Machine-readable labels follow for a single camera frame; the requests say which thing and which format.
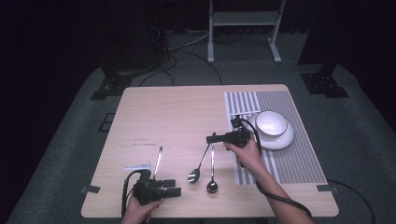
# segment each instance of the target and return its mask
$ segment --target spoon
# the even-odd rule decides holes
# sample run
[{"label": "spoon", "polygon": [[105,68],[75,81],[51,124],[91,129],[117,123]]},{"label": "spoon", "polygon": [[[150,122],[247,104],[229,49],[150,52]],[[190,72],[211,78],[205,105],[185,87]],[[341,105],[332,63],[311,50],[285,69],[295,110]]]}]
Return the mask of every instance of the spoon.
[{"label": "spoon", "polygon": [[212,147],[212,180],[207,184],[207,192],[215,193],[218,191],[218,184],[215,182],[215,147]]},{"label": "spoon", "polygon": [[160,149],[158,150],[158,158],[157,158],[157,164],[155,165],[154,176],[152,177],[153,180],[155,180],[155,176],[157,175],[158,165],[160,164],[162,154],[163,154],[163,147],[160,147]]},{"label": "spoon", "polygon": [[206,148],[206,150],[205,150],[204,156],[201,158],[201,162],[199,163],[198,168],[192,170],[192,171],[190,172],[189,176],[187,177],[187,179],[189,180],[190,184],[194,184],[195,182],[198,181],[199,176],[201,175],[201,172],[200,172],[199,169],[201,168],[202,162],[204,161],[204,158],[205,158],[205,156],[206,156],[207,151],[209,150],[210,145],[211,145],[211,144],[208,144],[208,145],[207,145],[207,148]]}]

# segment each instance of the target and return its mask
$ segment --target plate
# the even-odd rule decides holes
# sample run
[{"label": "plate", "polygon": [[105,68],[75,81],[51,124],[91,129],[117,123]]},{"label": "plate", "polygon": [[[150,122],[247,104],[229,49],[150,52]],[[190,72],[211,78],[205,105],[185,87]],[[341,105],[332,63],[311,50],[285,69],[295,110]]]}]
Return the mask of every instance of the plate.
[{"label": "plate", "polygon": [[[252,115],[248,119],[248,121],[254,125],[255,120],[258,115],[259,115],[259,113]],[[257,132],[259,133],[260,142],[262,144],[262,147],[264,147],[268,150],[280,150],[280,149],[290,145],[290,143],[293,141],[293,138],[294,138],[294,129],[293,129],[293,126],[290,124],[290,122],[287,119],[286,119],[286,122],[288,123],[288,128],[283,134],[281,134],[279,136],[270,136],[268,134],[263,133],[260,130],[257,130]],[[253,131],[249,125],[247,125],[247,128],[249,130]]]}]

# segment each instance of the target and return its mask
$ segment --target wire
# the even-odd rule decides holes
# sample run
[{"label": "wire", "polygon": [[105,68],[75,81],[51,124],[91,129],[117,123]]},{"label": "wire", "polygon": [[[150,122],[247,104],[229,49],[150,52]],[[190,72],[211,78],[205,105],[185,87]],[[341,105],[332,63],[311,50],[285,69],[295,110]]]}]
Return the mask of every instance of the wire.
[{"label": "wire", "polygon": [[208,35],[209,35],[209,33],[206,32],[205,35],[203,35],[201,37],[198,37],[197,39],[194,39],[194,40],[192,40],[192,41],[190,41],[190,42],[188,42],[186,44],[180,45],[178,47],[170,48],[169,50],[170,51],[174,51],[174,50],[177,50],[177,49],[183,49],[183,48],[185,48],[187,46],[190,46],[190,45],[193,45],[193,44],[196,44],[196,43],[200,42],[201,40],[205,39]]},{"label": "wire", "polygon": [[220,75],[218,69],[216,69],[216,67],[214,67],[211,63],[209,63],[209,62],[208,62],[206,59],[204,59],[203,57],[201,57],[201,56],[199,56],[199,55],[197,55],[197,54],[188,52],[188,51],[178,51],[178,52],[174,52],[174,53],[187,53],[187,54],[193,55],[193,56],[195,56],[195,57],[201,59],[201,60],[204,61],[207,65],[209,65],[210,67],[212,67],[213,70],[215,70],[216,74],[217,74],[218,77],[219,77],[220,85],[223,85],[223,82],[222,82],[222,79],[221,79],[221,75]]},{"label": "wire", "polygon": [[245,39],[243,35],[239,35],[239,36],[240,37],[238,38],[236,35],[218,34],[215,35],[215,40],[213,42],[216,43],[217,45],[231,45]]},{"label": "wire", "polygon": [[168,68],[168,69],[161,68],[162,69],[161,72],[157,72],[157,73],[154,73],[154,74],[146,77],[145,79],[143,79],[143,81],[141,81],[139,83],[138,87],[141,87],[143,85],[143,83],[145,83],[147,80],[149,80],[150,78],[155,77],[155,76],[157,76],[157,75],[159,75],[161,73],[165,73],[166,75],[168,75],[169,78],[171,79],[171,85],[175,86],[175,82],[174,82],[175,81],[175,77],[173,75],[167,73],[167,71],[171,70],[172,68],[174,68],[177,65],[177,58],[175,56],[173,56],[173,55],[169,55],[169,56],[175,60],[174,64],[172,64],[172,66],[170,68]]},{"label": "wire", "polygon": [[135,170],[132,171],[124,180],[124,185],[123,185],[123,190],[122,190],[122,202],[121,202],[121,216],[124,217],[125,215],[125,211],[126,211],[126,202],[128,200],[128,197],[130,195],[130,193],[132,192],[132,190],[129,191],[129,193],[127,193],[128,191],[128,184],[129,184],[129,178],[131,177],[131,175],[138,173],[139,170]]},{"label": "wire", "polygon": [[[257,143],[258,143],[258,148],[260,150],[260,148],[262,148],[262,146],[261,146],[261,144],[259,144],[260,143],[260,137],[259,137],[259,134],[258,134],[256,128],[246,119],[240,119],[239,117],[236,117],[236,119],[239,119],[239,121],[244,121],[245,123],[247,123],[250,126],[250,128],[253,130],[253,132],[254,132],[254,134],[256,136]],[[297,203],[297,202],[295,202],[292,199],[284,198],[284,197],[275,195],[273,193],[270,193],[270,192],[264,190],[262,188],[262,185],[260,185],[260,183],[258,181],[256,181],[256,187],[259,190],[259,192],[262,193],[263,195],[265,195],[266,197],[274,199],[274,200],[277,200],[277,201],[280,201],[282,203],[288,203],[288,204],[291,204],[291,205],[293,205],[293,206],[295,206],[297,208],[300,208],[301,210],[303,210],[306,213],[307,216],[312,218],[312,214],[309,211],[309,209],[307,207],[305,207],[304,205],[302,205],[301,203]]]},{"label": "wire", "polygon": [[372,223],[375,224],[375,213],[374,213],[373,207],[372,207],[372,206],[370,205],[370,203],[363,197],[362,194],[360,194],[357,190],[353,189],[352,187],[350,187],[349,185],[346,185],[346,184],[344,184],[344,183],[341,183],[341,182],[338,182],[338,181],[332,180],[332,179],[326,179],[326,180],[327,180],[328,182],[333,182],[333,183],[338,184],[338,185],[341,185],[341,186],[343,186],[343,187],[345,187],[345,188],[347,188],[347,189],[350,189],[350,190],[352,190],[353,192],[355,192],[359,197],[361,197],[361,199],[364,201],[364,203],[366,204],[367,208],[368,208],[369,211],[370,211],[370,216],[371,216]]},{"label": "wire", "polygon": [[150,27],[149,29],[150,29],[150,31],[151,30],[155,30],[157,32],[157,38],[155,38],[154,40],[153,39],[151,40],[151,42],[155,43],[157,40],[160,39],[161,31],[158,28],[156,28],[156,27]]}]

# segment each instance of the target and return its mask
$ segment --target placemat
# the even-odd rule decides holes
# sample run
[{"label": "placemat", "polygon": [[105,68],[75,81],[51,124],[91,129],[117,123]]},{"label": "placemat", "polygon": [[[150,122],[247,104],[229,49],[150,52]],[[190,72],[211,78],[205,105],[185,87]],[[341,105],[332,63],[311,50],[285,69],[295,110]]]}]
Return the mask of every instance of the placemat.
[{"label": "placemat", "polygon": [[[262,161],[278,183],[326,182],[304,125],[287,91],[224,92],[224,98],[228,120],[234,118],[236,114],[243,119],[248,119],[255,113],[270,110],[281,114],[292,125],[294,139],[290,145],[280,150],[262,150]],[[233,130],[231,123],[229,123],[229,130]],[[248,171],[238,166],[234,154],[233,159],[235,184],[255,184],[254,178]]]}]

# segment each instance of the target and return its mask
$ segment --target white shelf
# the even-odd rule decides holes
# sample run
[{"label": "white shelf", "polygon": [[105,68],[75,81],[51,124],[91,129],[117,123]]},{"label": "white shelf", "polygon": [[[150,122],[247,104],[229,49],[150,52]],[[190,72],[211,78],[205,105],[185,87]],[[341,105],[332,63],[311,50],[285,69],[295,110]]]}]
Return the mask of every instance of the white shelf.
[{"label": "white shelf", "polygon": [[266,12],[214,12],[214,26],[275,25],[276,11]]}]

